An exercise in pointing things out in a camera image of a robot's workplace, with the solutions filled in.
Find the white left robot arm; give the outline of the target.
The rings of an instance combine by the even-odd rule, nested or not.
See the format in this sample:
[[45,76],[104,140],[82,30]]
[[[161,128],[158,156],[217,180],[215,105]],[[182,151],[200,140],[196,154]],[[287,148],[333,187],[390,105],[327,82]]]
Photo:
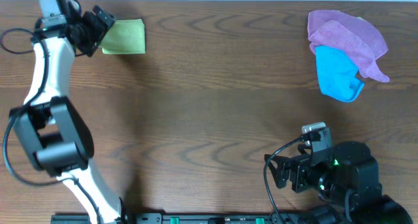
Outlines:
[[41,9],[31,32],[32,85],[23,105],[10,111],[3,147],[14,131],[33,167],[65,184],[91,223],[131,223],[122,199],[99,173],[90,130],[68,97],[76,51],[92,56],[116,20],[99,6],[82,12],[64,2]]

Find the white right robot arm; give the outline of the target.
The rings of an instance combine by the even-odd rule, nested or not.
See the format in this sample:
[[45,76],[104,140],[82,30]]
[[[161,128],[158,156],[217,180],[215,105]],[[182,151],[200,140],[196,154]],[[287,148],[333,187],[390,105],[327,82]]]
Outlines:
[[333,146],[296,139],[299,155],[265,155],[263,172],[270,172],[281,189],[291,182],[295,193],[315,189],[322,206],[283,217],[285,223],[411,223],[408,212],[388,195],[379,182],[378,162],[370,148],[347,141]]

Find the green cloth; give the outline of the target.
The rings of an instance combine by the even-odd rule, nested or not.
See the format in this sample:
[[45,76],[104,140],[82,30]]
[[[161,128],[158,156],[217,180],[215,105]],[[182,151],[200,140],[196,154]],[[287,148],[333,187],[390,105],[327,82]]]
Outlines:
[[118,20],[101,41],[103,54],[145,54],[146,34],[144,22]]

